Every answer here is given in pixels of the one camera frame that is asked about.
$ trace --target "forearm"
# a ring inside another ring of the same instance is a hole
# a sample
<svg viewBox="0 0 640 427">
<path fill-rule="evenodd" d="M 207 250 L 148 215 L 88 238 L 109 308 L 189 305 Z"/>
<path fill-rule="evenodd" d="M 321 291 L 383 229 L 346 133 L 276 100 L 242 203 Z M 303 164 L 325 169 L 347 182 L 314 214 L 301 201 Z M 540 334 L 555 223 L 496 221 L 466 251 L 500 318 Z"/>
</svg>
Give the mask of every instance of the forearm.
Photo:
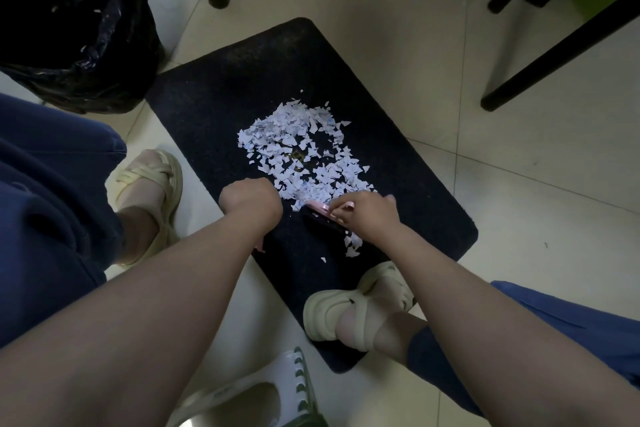
<svg viewBox="0 0 640 427">
<path fill-rule="evenodd" d="M 231 213 L 0 352 L 2 425 L 164 425 L 266 230 Z"/>
<path fill-rule="evenodd" d="M 640 395 L 622 377 L 411 229 L 399 225 L 380 248 L 494 425 L 631 425 L 638 415 Z"/>
</svg>

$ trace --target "black mat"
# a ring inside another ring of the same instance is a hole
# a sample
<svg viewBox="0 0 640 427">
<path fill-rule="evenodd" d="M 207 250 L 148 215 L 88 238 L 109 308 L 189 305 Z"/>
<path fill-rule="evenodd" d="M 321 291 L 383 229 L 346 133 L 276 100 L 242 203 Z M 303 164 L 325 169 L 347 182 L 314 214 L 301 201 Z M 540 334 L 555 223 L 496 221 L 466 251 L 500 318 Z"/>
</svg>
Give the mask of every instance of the black mat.
<svg viewBox="0 0 640 427">
<path fill-rule="evenodd" d="M 396 196 L 404 223 L 454 260 L 475 243 L 474 223 L 308 19 L 293 19 L 167 71 L 147 95 L 216 199 L 231 181 L 265 175 L 238 148 L 237 132 L 292 98 L 310 107 L 329 101 L 336 121 L 353 122 L 344 129 L 344 144 L 361 165 L 371 166 L 365 179 L 380 193 Z M 291 204 L 284 203 L 282 221 L 265 238 L 266 253 L 254 257 L 302 325 L 311 294 L 354 289 L 385 257 L 365 245 L 359 257 L 346 258 L 341 237 L 309 227 Z M 363 356 L 337 341 L 316 347 L 336 373 Z"/>
</svg>

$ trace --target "black plastic bag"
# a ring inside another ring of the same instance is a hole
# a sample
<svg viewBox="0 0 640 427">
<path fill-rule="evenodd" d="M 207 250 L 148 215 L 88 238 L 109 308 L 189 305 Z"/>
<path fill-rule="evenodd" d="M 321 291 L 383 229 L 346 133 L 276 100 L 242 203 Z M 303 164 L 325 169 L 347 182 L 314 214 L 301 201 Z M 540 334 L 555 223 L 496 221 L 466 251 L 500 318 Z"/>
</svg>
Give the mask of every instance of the black plastic bag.
<svg viewBox="0 0 640 427">
<path fill-rule="evenodd" d="M 164 50 L 147 0 L 0 0 L 0 71 L 76 113 L 124 113 Z"/>
</svg>

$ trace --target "hand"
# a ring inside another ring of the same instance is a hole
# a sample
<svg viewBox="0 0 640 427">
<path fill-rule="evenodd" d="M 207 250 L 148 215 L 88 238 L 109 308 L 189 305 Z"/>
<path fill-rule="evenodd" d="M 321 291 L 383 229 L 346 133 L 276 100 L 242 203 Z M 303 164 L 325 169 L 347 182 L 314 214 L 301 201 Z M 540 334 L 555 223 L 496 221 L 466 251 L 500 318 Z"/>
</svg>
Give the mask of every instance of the hand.
<svg viewBox="0 0 640 427">
<path fill-rule="evenodd" d="M 354 207 L 340 208 L 347 201 L 352 201 Z M 377 192 L 349 192 L 329 203 L 329 213 L 357 236 L 374 245 L 378 245 L 391 229 L 400 224 L 396 198 L 391 194 L 382 197 Z"/>
<path fill-rule="evenodd" d="M 218 203 L 224 214 L 241 211 L 264 221 L 265 233 L 282 218 L 282 200 L 271 181 L 264 177 L 232 182 L 222 190 Z"/>
</svg>

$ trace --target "pant leg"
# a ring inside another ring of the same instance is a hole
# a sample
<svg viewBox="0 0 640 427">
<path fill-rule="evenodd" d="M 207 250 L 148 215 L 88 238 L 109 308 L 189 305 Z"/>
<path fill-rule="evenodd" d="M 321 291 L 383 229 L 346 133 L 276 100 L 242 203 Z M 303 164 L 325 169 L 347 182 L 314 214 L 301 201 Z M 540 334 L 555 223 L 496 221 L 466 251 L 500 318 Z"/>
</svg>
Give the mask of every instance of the pant leg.
<svg viewBox="0 0 640 427">
<path fill-rule="evenodd" d="M 496 281 L 492 286 L 640 388 L 640 321 L 563 301 L 509 282 Z M 484 416 L 453 371 L 429 326 L 413 337 L 407 352 L 407 368 L 439 388 L 460 407 Z"/>
<path fill-rule="evenodd" d="M 0 348 L 105 282 L 125 154 L 105 124 L 0 94 Z"/>
</svg>

